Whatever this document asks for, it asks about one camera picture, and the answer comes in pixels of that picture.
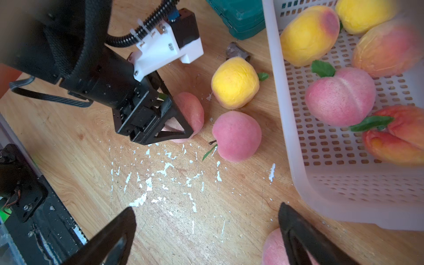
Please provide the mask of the red orange peach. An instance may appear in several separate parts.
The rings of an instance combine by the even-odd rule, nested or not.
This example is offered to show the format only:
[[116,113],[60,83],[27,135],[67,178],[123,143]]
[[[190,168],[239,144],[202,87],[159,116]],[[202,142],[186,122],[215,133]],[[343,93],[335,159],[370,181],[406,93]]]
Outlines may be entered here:
[[385,107],[350,126],[362,133],[365,149],[375,158],[399,166],[424,165],[424,110],[416,106]]

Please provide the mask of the pink peach with leaf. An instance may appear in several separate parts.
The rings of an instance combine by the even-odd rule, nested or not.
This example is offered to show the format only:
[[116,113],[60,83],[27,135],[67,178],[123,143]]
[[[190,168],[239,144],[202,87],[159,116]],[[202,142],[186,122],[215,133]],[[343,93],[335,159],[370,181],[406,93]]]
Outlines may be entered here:
[[306,90],[305,103],[311,115],[334,127],[361,123],[374,106],[377,91],[373,78],[365,71],[315,60],[311,71],[320,78]]

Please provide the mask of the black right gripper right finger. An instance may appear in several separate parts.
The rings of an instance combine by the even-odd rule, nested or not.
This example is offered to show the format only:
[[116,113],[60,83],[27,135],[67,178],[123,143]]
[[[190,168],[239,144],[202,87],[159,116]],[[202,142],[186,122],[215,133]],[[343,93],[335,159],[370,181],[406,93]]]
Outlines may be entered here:
[[358,262],[314,228],[290,205],[282,203],[278,222],[290,265],[356,265]]

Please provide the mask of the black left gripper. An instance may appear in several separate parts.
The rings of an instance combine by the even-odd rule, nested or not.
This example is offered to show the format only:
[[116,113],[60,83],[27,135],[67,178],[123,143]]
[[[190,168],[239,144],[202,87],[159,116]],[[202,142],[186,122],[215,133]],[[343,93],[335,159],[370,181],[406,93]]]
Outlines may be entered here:
[[190,138],[194,130],[176,102],[159,96],[166,91],[159,74],[137,81],[133,73],[133,64],[105,46],[90,70],[62,80],[60,87],[111,108],[116,133],[130,136],[132,142],[150,145]]

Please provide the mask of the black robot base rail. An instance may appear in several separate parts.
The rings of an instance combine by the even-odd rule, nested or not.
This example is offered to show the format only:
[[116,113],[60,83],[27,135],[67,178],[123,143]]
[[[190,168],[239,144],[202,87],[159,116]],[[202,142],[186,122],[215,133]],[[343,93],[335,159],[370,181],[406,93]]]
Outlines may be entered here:
[[1,118],[1,264],[60,265],[87,242],[41,170]]

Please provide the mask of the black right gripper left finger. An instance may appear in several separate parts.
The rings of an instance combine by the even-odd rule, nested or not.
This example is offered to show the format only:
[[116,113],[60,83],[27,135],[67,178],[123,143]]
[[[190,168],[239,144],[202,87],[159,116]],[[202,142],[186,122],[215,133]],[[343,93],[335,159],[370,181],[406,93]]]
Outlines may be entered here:
[[125,265],[129,259],[135,231],[136,217],[129,206],[64,264]]

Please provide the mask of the yellow peach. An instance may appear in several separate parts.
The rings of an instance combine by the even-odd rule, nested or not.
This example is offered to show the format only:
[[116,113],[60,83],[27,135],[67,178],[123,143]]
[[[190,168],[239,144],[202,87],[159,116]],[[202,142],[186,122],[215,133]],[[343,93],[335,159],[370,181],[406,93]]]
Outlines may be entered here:
[[294,66],[306,66],[326,55],[340,33],[337,13],[326,6],[302,11],[280,35],[282,54]]
[[388,0],[340,0],[335,11],[345,31],[357,35],[394,18],[400,5]]
[[268,78],[268,73],[257,73],[243,58],[233,57],[216,70],[211,88],[220,105],[233,110],[250,102],[259,90],[259,83]]

